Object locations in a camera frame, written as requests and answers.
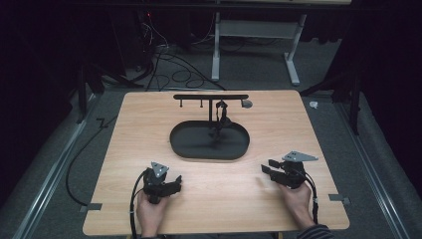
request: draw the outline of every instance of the desk leg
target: desk leg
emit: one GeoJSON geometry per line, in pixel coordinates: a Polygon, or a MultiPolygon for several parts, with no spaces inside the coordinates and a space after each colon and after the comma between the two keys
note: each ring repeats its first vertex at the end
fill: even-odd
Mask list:
{"type": "Polygon", "coordinates": [[[293,56],[295,55],[296,48],[298,47],[299,39],[301,38],[302,30],[305,25],[305,20],[307,15],[301,15],[299,20],[298,27],[296,28],[295,37],[292,44],[292,49],[289,53],[285,53],[285,61],[288,67],[289,75],[292,81],[293,86],[298,86],[300,84],[298,73],[296,72],[295,64],[293,63],[293,56]]]}
{"type": "Polygon", "coordinates": [[[215,13],[214,56],[212,58],[211,80],[220,80],[220,13],[215,13]]]}

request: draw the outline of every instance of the gray carpet floor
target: gray carpet floor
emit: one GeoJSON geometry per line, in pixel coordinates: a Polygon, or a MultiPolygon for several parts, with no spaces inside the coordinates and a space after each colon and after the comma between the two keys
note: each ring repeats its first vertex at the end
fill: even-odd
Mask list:
{"type": "MultiPolygon", "coordinates": [[[[233,42],[223,44],[222,48],[225,51],[221,54],[218,84],[226,90],[294,89],[302,91],[323,79],[338,44],[320,45],[317,41],[300,43],[295,55],[295,63],[301,80],[299,87],[293,87],[290,84],[286,65],[283,62],[283,53],[289,50],[289,42],[248,39],[248,44],[240,49],[239,45],[233,42]]],[[[186,88],[186,82],[181,81],[187,79],[189,74],[179,72],[185,68],[174,64],[173,62],[177,62],[177,59],[167,54],[186,60],[204,76],[211,75],[212,49],[209,45],[198,45],[189,52],[172,46],[161,55],[165,60],[158,62],[156,75],[160,77],[152,79],[150,85],[152,91],[162,88],[167,83],[167,77],[170,79],[166,86],[168,89],[186,88]]],[[[184,62],[178,61],[178,63],[187,66],[184,62]]],[[[128,75],[135,75],[135,72],[128,71],[128,75]]],[[[94,193],[113,130],[113,123],[111,123],[90,141],[100,128],[98,119],[108,121],[117,116],[125,93],[135,91],[121,86],[105,86],[105,93],[91,100],[91,113],[87,117],[85,127],[76,136],[76,143],[69,155],[69,158],[76,158],[70,174],[71,190],[84,202],[90,202],[94,193]]],[[[200,89],[216,90],[218,88],[205,82],[200,89]]],[[[394,223],[391,224],[385,216],[376,188],[370,183],[371,175],[366,173],[361,161],[361,152],[355,145],[358,140],[363,144],[365,153],[376,169],[376,176],[388,192],[390,202],[397,209],[407,233],[407,236],[401,238],[420,238],[422,235],[421,200],[385,141],[364,95],[360,101],[359,136],[357,136],[349,133],[348,125],[341,117],[342,109],[347,109],[348,105],[333,104],[329,94],[330,92],[318,92],[303,98],[303,102],[337,189],[351,202],[344,205],[350,227],[346,230],[334,231],[334,235],[337,238],[350,239],[400,238],[394,233],[392,229],[394,223]],[[317,101],[318,108],[310,108],[310,101],[317,101]]],[[[55,166],[69,139],[75,136],[74,133],[80,126],[76,124],[78,116],[78,109],[75,108],[50,136],[1,209],[0,238],[12,238],[19,230],[51,168],[55,166]]],[[[46,208],[41,210],[39,220],[35,221],[33,231],[29,234],[33,238],[89,238],[83,233],[86,213],[80,212],[81,206],[69,197],[66,191],[65,175],[60,175],[59,179],[58,185],[53,188],[52,197],[48,198],[46,208]]],[[[286,232],[284,238],[295,238],[296,234],[297,232],[286,232]]]]}

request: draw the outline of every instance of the striped sleeve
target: striped sleeve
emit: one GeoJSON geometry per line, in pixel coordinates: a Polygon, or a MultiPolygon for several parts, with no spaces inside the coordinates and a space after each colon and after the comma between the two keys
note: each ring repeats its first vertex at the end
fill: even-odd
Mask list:
{"type": "Polygon", "coordinates": [[[315,225],[308,228],[301,234],[299,234],[298,239],[332,239],[331,231],[325,225],[315,225]]]}

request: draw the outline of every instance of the person's right hand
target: person's right hand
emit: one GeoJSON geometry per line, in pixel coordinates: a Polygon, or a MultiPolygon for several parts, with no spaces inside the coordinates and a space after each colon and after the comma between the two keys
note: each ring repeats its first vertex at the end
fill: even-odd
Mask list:
{"type": "Polygon", "coordinates": [[[298,226],[305,230],[315,225],[310,215],[311,190],[306,183],[295,189],[289,189],[285,185],[277,184],[283,192],[285,204],[295,218],[298,226]]]}

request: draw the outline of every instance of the silver floor strip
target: silver floor strip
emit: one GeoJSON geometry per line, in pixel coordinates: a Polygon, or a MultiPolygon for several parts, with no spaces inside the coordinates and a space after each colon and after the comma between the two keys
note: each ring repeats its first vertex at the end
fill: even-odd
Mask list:
{"type": "Polygon", "coordinates": [[[382,212],[384,213],[385,218],[391,228],[392,233],[395,238],[410,238],[404,224],[398,215],[398,212],[395,208],[391,197],[388,192],[385,190],[384,185],[382,184],[381,179],[378,176],[368,154],[366,153],[364,146],[360,138],[354,134],[353,130],[348,124],[348,113],[342,104],[334,104],[337,109],[338,114],[341,116],[343,122],[346,125],[350,137],[353,139],[354,145],[359,152],[361,164],[368,178],[369,184],[375,194],[376,199],[378,200],[379,206],[381,207],[382,212]]]}
{"type": "MultiPolygon", "coordinates": [[[[90,116],[95,105],[99,101],[99,98],[100,98],[99,96],[95,96],[94,94],[90,96],[90,99],[89,99],[90,107],[88,108],[86,119],[90,116]]],[[[49,204],[50,199],[52,198],[57,188],[57,185],[60,182],[60,179],[62,178],[64,172],[67,169],[67,166],[70,163],[71,158],[69,158],[69,155],[71,154],[77,142],[77,139],[80,136],[81,132],[84,130],[86,124],[87,124],[87,121],[84,119],[75,128],[74,133],[72,134],[69,141],[66,143],[58,160],[50,169],[50,172],[47,175],[43,185],[41,186],[40,191],[35,197],[30,209],[28,210],[25,218],[23,219],[21,225],[19,226],[13,238],[23,239],[23,238],[32,237],[32,234],[37,228],[37,225],[41,217],[43,216],[44,211],[47,205],[49,204]]]]}

